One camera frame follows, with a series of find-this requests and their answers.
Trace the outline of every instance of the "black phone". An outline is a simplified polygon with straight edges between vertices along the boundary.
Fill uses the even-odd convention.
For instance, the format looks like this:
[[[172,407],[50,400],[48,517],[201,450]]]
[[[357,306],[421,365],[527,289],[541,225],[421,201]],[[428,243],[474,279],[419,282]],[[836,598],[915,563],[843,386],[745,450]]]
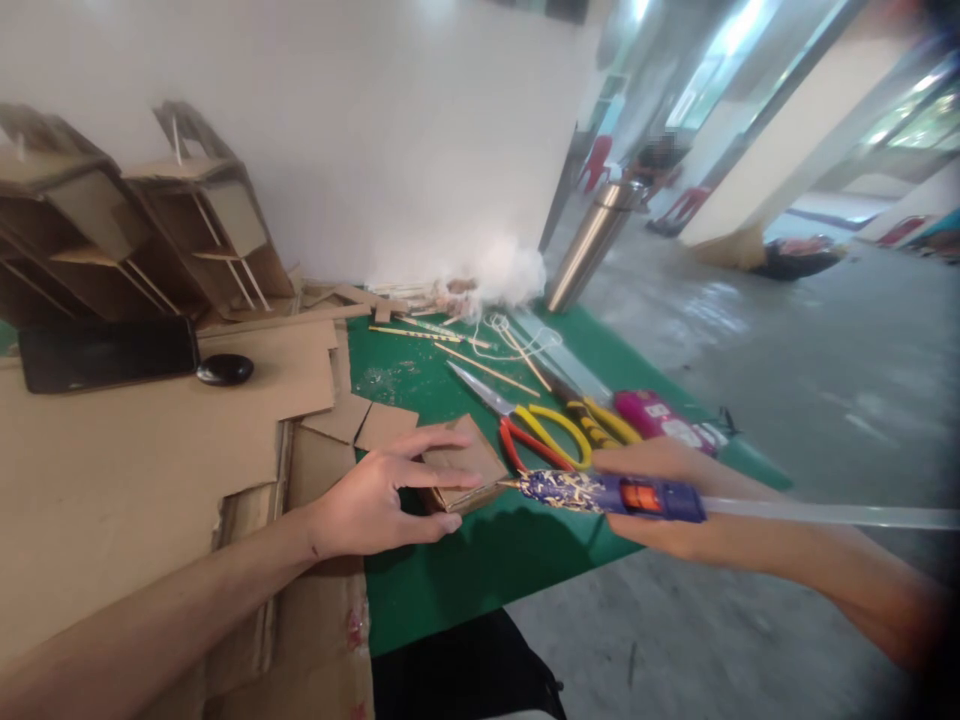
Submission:
[[[27,390],[89,390],[195,372],[200,363],[190,318],[30,327],[17,334]]]

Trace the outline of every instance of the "computer mouse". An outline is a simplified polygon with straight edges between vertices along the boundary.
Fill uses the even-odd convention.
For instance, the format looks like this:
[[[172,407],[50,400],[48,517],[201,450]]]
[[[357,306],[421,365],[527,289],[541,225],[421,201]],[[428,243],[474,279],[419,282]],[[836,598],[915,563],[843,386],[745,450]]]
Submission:
[[[246,355],[211,355],[197,367],[200,382],[216,387],[242,385],[253,375],[253,360]]]

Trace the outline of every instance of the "black pants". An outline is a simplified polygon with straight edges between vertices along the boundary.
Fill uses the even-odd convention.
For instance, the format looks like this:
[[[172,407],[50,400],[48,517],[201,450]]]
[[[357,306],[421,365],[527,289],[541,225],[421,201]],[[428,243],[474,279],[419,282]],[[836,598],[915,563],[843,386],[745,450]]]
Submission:
[[[373,660],[377,720],[481,720],[534,709],[566,720],[559,690],[504,610]]]

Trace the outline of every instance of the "hand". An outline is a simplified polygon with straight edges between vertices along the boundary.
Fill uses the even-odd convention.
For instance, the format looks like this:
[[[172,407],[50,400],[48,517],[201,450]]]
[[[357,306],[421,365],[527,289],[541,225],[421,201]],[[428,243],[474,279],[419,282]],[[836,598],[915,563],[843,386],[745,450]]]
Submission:
[[[647,440],[594,453],[601,472],[682,480],[703,495],[788,501],[775,490],[738,473],[673,438]],[[781,574],[791,556],[814,544],[814,526],[782,520],[713,513],[700,524],[607,515],[610,529],[633,542],[682,560]]]
[[[436,542],[455,532],[456,513],[428,517],[400,509],[402,487],[476,487],[479,473],[413,462],[424,450],[466,447],[472,438],[441,426],[424,427],[369,453],[322,498],[304,508],[307,535],[317,560],[339,555],[374,555],[412,543]]]

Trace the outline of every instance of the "person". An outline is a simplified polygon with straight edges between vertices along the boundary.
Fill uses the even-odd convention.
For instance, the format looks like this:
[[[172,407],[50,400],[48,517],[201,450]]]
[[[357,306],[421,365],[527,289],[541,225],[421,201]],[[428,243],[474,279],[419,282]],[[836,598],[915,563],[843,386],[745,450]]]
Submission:
[[[0,717],[130,717],[314,563],[456,532],[458,515],[408,515],[397,491],[477,485],[479,476],[414,462],[431,447],[469,443],[441,427],[421,428],[369,453],[310,505],[47,640],[0,673]],[[594,464],[684,480],[712,495],[785,500],[670,438],[598,451]],[[851,528],[720,514],[699,525],[621,515],[607,522],[618,535],[677,558],[811,587],[905,668],[918,667],[938,629],[944,591]]]
[[[664,133],[655,143],[649,143],[634,158],[623,173],[626,181],[636,181],[643,186],[637,210],[649,212],[648,203],[666,185],[680,174],[680,153],[673,133]]]

